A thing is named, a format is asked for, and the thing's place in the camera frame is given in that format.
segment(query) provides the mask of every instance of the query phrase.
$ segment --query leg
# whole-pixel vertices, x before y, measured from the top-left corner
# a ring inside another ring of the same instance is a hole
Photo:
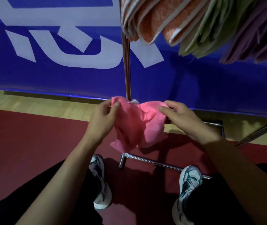
[[[258,167],[267,173],[267,164]],[[190,194],[185,215],[195,224],[254,224],[220,174]]]
[[[28,181],[8,197],[0,201],[0,224],[15,224],[19,218],[25,213],[32,202],[45,188],[64,161],[59,162],[43,173],[39,174],[32,180]],[[70,219],[78,216],[80,211],[81,218],[83,213],[92,213],[95,219],[102,224],[101,216],[94,210],[93,201],[98,195],[99,180],[94,177],[90,170],[87,171],[79,199],[76,202],[74,212]]]

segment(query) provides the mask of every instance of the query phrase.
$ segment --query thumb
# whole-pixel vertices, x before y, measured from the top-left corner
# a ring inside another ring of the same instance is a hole
[[[116,117],[118,109],[120,108],[120,102],[117,101],[111,108],[111,111],[109,112],[109,115],[112,116],[113,118]]]
[[[174,120],[174,118],[177,116],[177,113],[174,112],[174,110],[166,107],[166,106],[158,106],[158,110],[166,115],[171,121]]]

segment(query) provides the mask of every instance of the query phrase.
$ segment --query person's right hand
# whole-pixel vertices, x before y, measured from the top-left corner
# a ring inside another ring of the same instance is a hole
[[[158,110],[166,115],[178,128],[184,131],[190,138],[201,144],[218,141],[221,136],[211,127],[206,125],[186,105],[179,102],[166,100],[168,107],[159,106]]]

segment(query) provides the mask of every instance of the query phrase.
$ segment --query hand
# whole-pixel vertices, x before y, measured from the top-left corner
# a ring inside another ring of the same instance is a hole
[[[116,102],[110,109],[111,104],[112,100],[106,100],[94,108],[84,139],[101,144],[109,134],[114,127],[120,102]]]
[[[219,136],[212,128],[206,125],[186,105],[179,102],[166,100],[168,107],[159,106],[158,110],[166,115],[178,128],[184,131],[190,138],[201,144],[218,141]]]

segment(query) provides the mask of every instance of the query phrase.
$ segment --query orange towel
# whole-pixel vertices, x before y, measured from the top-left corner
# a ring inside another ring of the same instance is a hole
[[[152,44],[162,32],[177,45],[204,15],[209,0],[121,0],[121,26],[130,41]]]

